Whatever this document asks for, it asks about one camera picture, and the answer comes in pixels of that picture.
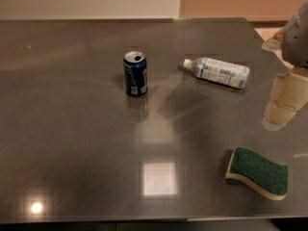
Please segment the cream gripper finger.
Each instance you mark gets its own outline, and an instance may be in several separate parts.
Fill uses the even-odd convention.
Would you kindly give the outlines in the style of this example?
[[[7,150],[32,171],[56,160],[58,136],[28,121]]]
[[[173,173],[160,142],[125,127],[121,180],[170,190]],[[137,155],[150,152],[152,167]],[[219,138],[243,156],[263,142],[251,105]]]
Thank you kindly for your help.
[[[261,48],[266,51],[274,52],[281,49],[285,28],[279,29],[270,38],[263,42]]]
[[[262,122],[264,128],[268,131],[279,131],[307,102],[308,68],[294,67],[286,74],[278,73],[265,109]]]

